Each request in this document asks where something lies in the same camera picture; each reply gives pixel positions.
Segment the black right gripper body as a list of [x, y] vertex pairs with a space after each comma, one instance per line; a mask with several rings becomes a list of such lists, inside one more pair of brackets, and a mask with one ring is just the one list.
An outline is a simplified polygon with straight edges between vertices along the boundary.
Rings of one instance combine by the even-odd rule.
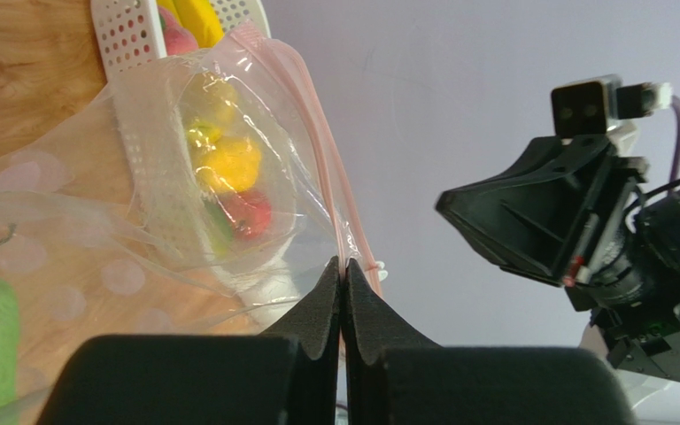
[[590, 284], [616, 238], [622, 212], [649, 164], [642, 157], [576, 155], [552, 161], [552, 285]]

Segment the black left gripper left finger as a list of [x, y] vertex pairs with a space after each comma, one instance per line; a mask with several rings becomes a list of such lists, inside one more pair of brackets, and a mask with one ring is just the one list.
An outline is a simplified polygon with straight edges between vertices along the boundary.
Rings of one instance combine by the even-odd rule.
[[67, 361], [41, 424], [332, 424], [340, 264], [256, 336], [104, 335]]

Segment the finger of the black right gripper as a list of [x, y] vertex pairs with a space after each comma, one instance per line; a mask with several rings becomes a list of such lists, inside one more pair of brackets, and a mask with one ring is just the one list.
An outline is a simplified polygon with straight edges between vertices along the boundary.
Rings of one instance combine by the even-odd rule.
[[491, 264], [559, 287], [611, 170], [603, 135], [537, 137], [507, 170], [444, 191], [435, 209]]

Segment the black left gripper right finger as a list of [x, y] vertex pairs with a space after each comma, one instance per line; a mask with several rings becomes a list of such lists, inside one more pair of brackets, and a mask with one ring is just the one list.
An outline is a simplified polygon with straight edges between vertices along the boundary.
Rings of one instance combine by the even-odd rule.
[[557, 347], [445, 347], [405, 321], [351, 259], [341, 285], [352, 424], [633, 424], [611, 369]]

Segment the fake red strawberry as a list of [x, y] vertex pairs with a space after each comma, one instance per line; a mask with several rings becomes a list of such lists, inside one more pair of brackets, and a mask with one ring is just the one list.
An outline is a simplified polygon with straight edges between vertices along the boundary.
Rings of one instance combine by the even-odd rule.
[[260, 238], [271, 225], [272, 206], [268, 197], [259, 190], [251, 189], [229, 195], [220, 204], [237, 240]]

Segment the clear zip top bag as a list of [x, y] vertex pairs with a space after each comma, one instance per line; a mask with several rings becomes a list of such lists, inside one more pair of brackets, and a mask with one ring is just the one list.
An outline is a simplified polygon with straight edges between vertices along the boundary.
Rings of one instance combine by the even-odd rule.
[[107, 334], [256, 333], [370, 250], [300, 54], [251, 23], [116, 74], [0, 158], [0, 424]]

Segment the fake yellow bell pepper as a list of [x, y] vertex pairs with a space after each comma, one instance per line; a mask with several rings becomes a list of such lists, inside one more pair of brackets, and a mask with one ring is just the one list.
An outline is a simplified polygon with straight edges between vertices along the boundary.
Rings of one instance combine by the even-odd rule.
[[216, 195], [240, 193], [255, 186], [262, 151], [248, 137], [222, 137], [194, 161], [197, 181]]

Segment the fake peach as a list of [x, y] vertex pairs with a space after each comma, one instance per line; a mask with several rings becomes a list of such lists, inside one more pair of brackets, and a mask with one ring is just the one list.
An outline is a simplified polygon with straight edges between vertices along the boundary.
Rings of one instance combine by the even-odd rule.
[[176, 17], [165, 7], [158, 7], [162, 34], [168, 56], [176, 56], [198, 50], [194, 35], [180, 25]]

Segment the fake yellow bananas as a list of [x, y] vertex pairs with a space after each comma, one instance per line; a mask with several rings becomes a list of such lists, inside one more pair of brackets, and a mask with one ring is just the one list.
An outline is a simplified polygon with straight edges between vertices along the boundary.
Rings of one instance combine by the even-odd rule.
[[220, 20], [208, 1], [157, 1], [196, 38], [199, 49], [211, 48], [224, 36]]

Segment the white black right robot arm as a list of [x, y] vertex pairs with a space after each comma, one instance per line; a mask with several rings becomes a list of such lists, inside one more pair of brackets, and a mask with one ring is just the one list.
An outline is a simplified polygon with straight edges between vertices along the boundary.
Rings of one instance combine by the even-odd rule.
[[502, 271], [565, 290], [616, 369], [680, 382], [680, 178], [645, 192], [604, 135], [532, 140], [437, 211]]

